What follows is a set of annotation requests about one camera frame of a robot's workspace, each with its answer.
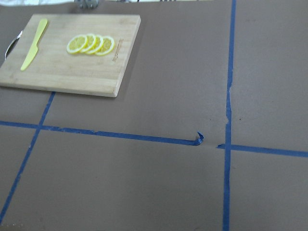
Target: plastic knife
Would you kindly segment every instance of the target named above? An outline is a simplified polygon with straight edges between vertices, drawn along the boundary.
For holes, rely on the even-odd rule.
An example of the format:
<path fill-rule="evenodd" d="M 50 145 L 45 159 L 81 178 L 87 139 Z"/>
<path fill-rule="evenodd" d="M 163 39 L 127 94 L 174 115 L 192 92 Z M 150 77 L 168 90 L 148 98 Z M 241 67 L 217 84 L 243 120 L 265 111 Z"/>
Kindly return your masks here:
<path fill-rule="evenodd" d="M 29 66 L 29 64 L 32 62 L 34 57 L 36 56 L 36 54 L 39 50 L 38 49 L 39 38 L 43 34 L 47 23 L 48 23 L 48 20 L 46 18 L 43 18 L 39 21 L 38 28 L 37 28 L 37 31 L 35 33 L 31 47 L 30 47 L 28 54 L 27 54 L 27 56 L 24 60 L 24 63 L 22 64 L 22 66 L 20 68 L 21 71 L 24 71 Z"/>

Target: gray tabletop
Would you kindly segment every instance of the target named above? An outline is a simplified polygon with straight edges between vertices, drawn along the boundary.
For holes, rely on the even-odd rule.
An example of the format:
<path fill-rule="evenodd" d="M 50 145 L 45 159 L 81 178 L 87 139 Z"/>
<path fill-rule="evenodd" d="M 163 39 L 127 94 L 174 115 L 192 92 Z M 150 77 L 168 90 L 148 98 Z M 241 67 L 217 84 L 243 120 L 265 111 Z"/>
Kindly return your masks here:
<path fill-rule="evenodd" d="M 116 98 L 0 88 L 0 230 L 307 230 L 307 10 L 0 7 L 2 54 L 34 13 L 141 16 Z"/>

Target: cutting board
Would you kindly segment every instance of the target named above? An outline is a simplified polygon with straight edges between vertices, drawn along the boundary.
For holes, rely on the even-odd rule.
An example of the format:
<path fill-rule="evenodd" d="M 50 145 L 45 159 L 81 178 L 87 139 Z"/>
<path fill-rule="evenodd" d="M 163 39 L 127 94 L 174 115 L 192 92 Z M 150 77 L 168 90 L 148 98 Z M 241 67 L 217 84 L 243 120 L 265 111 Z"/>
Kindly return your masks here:
<path fill-rule="evenodd" d="M 48 25 L 38 53 L 21 71 L 42 18 L 48 19 Z M 139 15 L 34 14 L 0 68 L 0 85 L 116 97 L 140 21 Z M 67 53 L 71 38 L 88 33 L 113 37 L 115 48 L 105 56 Z"/>

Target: sliced lemon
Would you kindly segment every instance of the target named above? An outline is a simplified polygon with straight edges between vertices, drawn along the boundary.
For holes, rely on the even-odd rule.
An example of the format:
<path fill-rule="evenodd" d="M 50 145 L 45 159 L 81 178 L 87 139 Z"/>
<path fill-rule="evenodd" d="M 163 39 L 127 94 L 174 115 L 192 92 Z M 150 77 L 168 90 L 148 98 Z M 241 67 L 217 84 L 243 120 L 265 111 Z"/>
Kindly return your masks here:
<path fill-rule="evenodd" d="M 96 44 L 95 34 L 87 34 L 87 39 L 88 39 L 88 43 L 85 46 L 85 48 L 83 48 L 79 51 L 80 53 L 84 53 L 84 52 L 90 50 L 91 48 L 93 48 L 95 46 L 95 44 Z"/>
<path fill-rule="evenodd" d="M 95 35 L 96 36 L 96 43 L 95 45 L 88 51 L 86 51 L 86 54 L 94 54 L 96 51 L 102 48 L 104 39 L 101 35 Z"/>
<path fill-rule="evenodd" d="M 96 51 L 96 55 L 106 55 L 110 53 L 115 47 L 115 40 L 111 36 L 103 36 L 104 44 L 102 48 Z"/>
<path fill-rule="evenodd" d="M 70 54 L 75 54 L 85 48 L 88 43 L 86 35 L 77 35 L 73 37 L 66 46 L 66 51 Z"/>

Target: butter knife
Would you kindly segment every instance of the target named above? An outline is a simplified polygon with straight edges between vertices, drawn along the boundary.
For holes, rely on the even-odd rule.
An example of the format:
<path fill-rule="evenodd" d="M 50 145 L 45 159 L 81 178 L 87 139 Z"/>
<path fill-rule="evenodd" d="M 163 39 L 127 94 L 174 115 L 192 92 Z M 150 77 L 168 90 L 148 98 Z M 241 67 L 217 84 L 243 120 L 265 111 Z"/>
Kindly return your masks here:
<path fill-rule="evenodd" d="M 21 71 L 24 71 L 29 66 L 29 64 L 32 62 L 34 57 L 36 56 L 36 54 L 39 50 L 38 49 L 39 38 L 43 34 L 47 23 L 48 23 L 48 20 L 46 18 L 43 18 L 43 19 L 40 20 L 40 22 L 38 24 L 37 31 L 36 31 L 34 39 L 33 39 L 33 42 L 31 44 L 31 47 L 30 47 L 28 54 L 27 54 L 27 56 L 24 60 L 24 63 L 22 64 L 22 66 L 20 68 Z"/>

